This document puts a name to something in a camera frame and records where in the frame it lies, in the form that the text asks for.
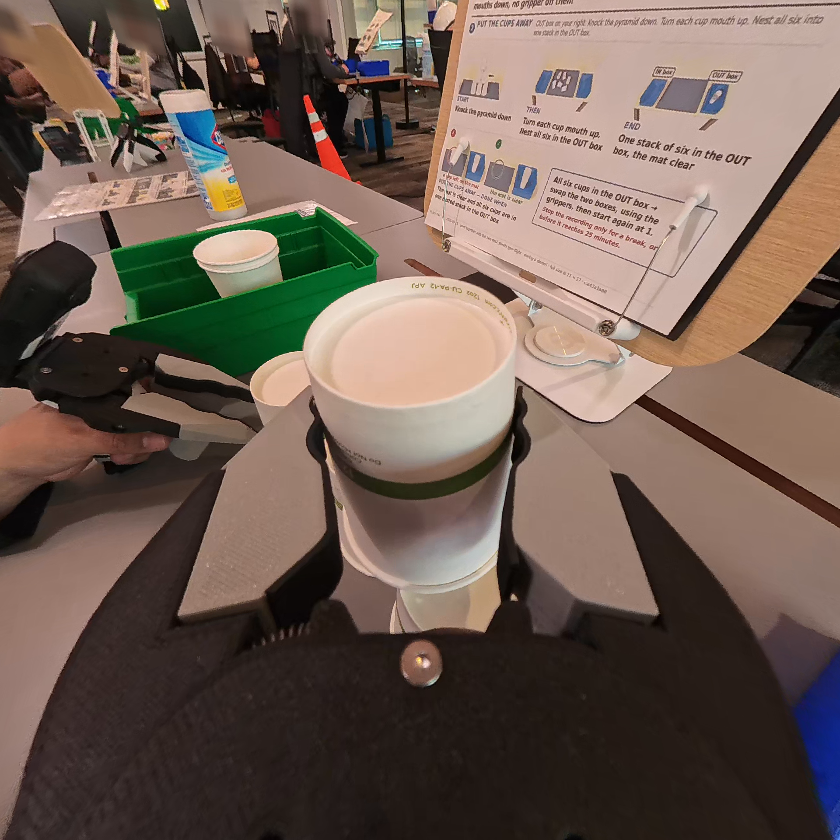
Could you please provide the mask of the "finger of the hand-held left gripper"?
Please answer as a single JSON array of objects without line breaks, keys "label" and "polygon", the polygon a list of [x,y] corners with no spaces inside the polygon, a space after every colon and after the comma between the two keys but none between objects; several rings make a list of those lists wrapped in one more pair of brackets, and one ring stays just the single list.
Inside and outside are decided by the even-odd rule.
[{"label": "finger of the hand-held left gripper", "polygon": [[184,402],[125,402],[137,430],[171,439],[245,445],[257,432],[235,418],[198,410]]},{"label": "finger of the hand-held left gripper", "polygon": [[187,405],[254,405],[249,387],[210,364],[169,353],[149,358],[150,391]]}]

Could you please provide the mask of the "white paper sheet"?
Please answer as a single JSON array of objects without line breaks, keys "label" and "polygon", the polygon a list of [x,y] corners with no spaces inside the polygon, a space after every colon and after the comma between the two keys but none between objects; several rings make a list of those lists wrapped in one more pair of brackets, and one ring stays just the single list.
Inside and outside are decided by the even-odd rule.
[{"label": "white paper sheet", "polygon": [[249,222],[254,222],[254,221],[257,221],[257,220],[266,219],[266,218],[269,218],[269,217],[275,217],[275,216],[286,215],[286,214],[297,214],[300,217],[312,217],[317,213],[317,211],[323,211],[324,213],[326,213],[327,215],[330,215],[331,217],[333,217],[334,219],[336,219],[341,224],[343,224],[344,226],[347,226],[347,227],[357,224],[357,222],[354,221],[353,219],[350,219],[350,218],[348,218],[344,215],[341,215],[340,213],[337,213],[337,212],[333,211],[332,209],[330,209],[328,207],[325,207],[324,205],[321,205],[320,203],[317,203],[317,202],[314,202],[314,201],[304,201],[304,202],[299,202],[299,203],[293,203],[293,204],[287,204],[287,205],[283,205],[283,206],[272,207],[271,209],[269,209],[267,211],[263,211],[263,212],[260,212],[260,213],[251,213],[251,214],[248,214],[244,217],[237,218],[237,219],[225,220],[223,222],[215,222],[215,223],[208,224],[208,225],[205,225],[205,226],[202,226],[202,227],[198,227],[196,229],[196,231],[197,232],[204,232],[204,231],[211,230],[211,229],[223,228],[223,227],[226,227],[226,226],[229,226],[229,225],[232,225],[232,224],[249,223]]}]

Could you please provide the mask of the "person's left hand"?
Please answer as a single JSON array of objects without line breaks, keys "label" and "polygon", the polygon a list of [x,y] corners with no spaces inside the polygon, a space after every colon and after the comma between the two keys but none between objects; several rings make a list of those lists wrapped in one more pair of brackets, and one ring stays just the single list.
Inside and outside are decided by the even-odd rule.
[{"label": "person's left hand", "polygon": [[45,483],[80,474],[98,455],[117,465],[134,465],[171,442],[153,433],[103,433],[38,403],[1,427],[1,516]]}]

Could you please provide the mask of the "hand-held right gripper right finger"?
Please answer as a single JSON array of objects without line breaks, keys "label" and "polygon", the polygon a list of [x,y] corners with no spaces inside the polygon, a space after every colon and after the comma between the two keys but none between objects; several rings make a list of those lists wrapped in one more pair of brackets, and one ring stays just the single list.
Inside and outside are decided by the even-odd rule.
[{"label": "hand-held right gripper right finger", "polygon": [[533,623],[587,613],[651,623],[655,597],[606,462],[538,393],[520,385],[497,578]]}]

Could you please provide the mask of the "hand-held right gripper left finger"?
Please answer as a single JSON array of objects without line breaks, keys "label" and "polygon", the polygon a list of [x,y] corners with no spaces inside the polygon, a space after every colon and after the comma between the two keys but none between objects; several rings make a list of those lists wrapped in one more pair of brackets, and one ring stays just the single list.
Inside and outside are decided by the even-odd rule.
[{"label": "hand-held right gripper left finger", "polygon": [[178,616],[304,624],[342,572],[323,427],[300,394],[224,468]]}]

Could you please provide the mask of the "large blue plastic bin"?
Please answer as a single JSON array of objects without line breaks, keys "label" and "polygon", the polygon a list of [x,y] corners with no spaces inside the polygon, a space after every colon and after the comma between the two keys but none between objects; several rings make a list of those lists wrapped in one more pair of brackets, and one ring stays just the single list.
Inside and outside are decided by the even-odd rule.
[{"label": "large blue plastic bin", "polygon": [[796,704],[794,717],[832,838],[839,838],[839,654]]}]

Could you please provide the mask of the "orange traffic cone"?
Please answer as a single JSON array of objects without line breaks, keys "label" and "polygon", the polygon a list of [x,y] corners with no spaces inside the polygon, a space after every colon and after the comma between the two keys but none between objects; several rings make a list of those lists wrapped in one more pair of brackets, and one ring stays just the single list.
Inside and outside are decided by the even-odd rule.
[{"label": "orange traffic cone", "polygon": [[321,167],[333,174],[336,174],[347,181],[352,181],[351,175],[342,163],[339,153],[336,151],[327,130],[324,128],[319,113],[315,109],[309,95],[302,97],[310,123],[311,133],[316,143],[317,153]]}]

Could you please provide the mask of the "green plastic bin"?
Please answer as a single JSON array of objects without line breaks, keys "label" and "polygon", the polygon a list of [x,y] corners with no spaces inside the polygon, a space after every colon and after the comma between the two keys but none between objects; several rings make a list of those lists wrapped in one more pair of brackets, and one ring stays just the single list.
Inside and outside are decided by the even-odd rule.
[{"label": "green plastic bin", "polygon": [[179,350],[238,376],[300,351],[323,309],[376,280],[378,253],[325,210],[227,227],[245,229],[275,237],[282,281],[231,297],[219,295],[193,256],[211,230],[113,250],[127,314],[111,335]]}]

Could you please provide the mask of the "person's left forearm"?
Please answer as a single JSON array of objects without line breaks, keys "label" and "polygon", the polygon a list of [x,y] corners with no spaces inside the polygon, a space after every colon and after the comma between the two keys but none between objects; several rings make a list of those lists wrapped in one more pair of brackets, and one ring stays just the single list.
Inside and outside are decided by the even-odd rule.
[{"label": "person's left forearm", "polygon": [[34,536],[53,489],[53,482],[38,486],[1,520],[1,550]]}]

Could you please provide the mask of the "wipes canister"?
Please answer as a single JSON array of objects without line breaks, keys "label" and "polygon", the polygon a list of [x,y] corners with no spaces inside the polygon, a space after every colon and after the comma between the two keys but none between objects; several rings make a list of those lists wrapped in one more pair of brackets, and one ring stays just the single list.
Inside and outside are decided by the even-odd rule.
[{"label": "wipes canister", "polygon": [[207,93],[163,91],[159,101],[209,216],[216,221],[246,216],[245,199]]}]

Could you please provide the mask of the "printed instruction sheet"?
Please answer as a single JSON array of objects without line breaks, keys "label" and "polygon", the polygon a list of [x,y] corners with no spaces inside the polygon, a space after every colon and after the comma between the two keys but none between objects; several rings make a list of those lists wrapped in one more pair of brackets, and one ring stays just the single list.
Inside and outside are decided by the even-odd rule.
[{"label": "printed instruction sheet", "polygon": [[675,337],[838,119],[838,2],[468,2],[426,222]]}]

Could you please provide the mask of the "black floor lamp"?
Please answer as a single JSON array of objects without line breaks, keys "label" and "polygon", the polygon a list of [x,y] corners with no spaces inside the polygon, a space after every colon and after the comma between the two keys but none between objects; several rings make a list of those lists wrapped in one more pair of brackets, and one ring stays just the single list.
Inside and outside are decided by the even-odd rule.
[{"label": "black floor lamp", "polygon": [[411,72],[410,63],[408,61],[408,47],[407,47],[407,32],[406,32],[406,1],[399,1],[400,8],[400,23],[401,23],[401,49],[402,49],[402,68],[404,79],[402,80],[403,92],[403,107],[404,115],[401,121],[397,121],[396,127],[401,131],[415,131],[419,128],[419,121],[413,119],[410,113],[410,84],[409,80],[413,76]]}]

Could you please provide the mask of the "printed label sheet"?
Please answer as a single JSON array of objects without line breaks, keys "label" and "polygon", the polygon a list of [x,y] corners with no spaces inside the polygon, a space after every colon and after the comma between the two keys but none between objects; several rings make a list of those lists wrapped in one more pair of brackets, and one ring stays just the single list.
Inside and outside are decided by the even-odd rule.
[{"label": "printed label sheet", "polygon": [[58,191],[36,220],[110,212],[199,196],[188,171],[69,185]]}]

